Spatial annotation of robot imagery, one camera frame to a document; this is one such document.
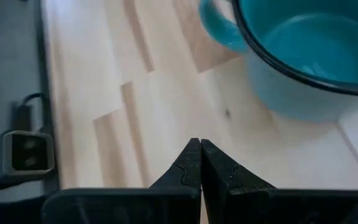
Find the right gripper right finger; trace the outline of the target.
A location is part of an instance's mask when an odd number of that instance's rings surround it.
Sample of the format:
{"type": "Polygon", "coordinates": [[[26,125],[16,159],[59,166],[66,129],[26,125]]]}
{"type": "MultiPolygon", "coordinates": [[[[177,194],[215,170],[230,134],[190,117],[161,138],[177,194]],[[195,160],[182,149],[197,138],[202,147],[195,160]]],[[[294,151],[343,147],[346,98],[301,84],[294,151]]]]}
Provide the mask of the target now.
{"type": "Polygon", "coordinates": [[[278,189],[201,141],[210,224],[358,224],[358,190],[278,189]]]}

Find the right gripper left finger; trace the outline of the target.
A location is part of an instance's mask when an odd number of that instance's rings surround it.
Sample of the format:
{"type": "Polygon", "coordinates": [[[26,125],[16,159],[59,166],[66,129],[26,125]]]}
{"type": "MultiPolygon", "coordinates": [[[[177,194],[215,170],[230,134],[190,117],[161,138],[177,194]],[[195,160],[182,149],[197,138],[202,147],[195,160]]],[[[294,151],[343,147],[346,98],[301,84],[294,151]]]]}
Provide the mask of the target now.
{"type": "Polygon", "coordinates": [[[61,190],[41,209],[44,224],[200,224],[201,143],[189,140],[148,188],[61,190]]]}

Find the white power socket box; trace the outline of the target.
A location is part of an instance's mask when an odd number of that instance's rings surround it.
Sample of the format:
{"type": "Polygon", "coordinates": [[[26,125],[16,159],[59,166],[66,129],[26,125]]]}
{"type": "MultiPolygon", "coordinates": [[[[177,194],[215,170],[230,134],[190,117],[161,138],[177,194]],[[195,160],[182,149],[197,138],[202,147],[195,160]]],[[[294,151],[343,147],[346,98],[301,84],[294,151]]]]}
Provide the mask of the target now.
{"type": "Polygon", "coordinates": [[[11,131],[2,139],[2,170],[7,175],[44,175],[55,168],[52,137],[32,131],[11,131]]]}

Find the large teal speckled pot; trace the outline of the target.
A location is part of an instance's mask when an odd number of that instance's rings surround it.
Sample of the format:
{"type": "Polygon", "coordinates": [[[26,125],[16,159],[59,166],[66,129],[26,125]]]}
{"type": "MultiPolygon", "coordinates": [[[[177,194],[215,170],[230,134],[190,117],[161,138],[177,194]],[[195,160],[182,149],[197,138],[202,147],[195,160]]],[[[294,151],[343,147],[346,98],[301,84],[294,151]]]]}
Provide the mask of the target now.
{"type": "Polygon", "coordinates": [[[358,111],[358,0],[200,0],[208,34],[246,54],[247,76],[270,110],[307,121],[358,111]]]}

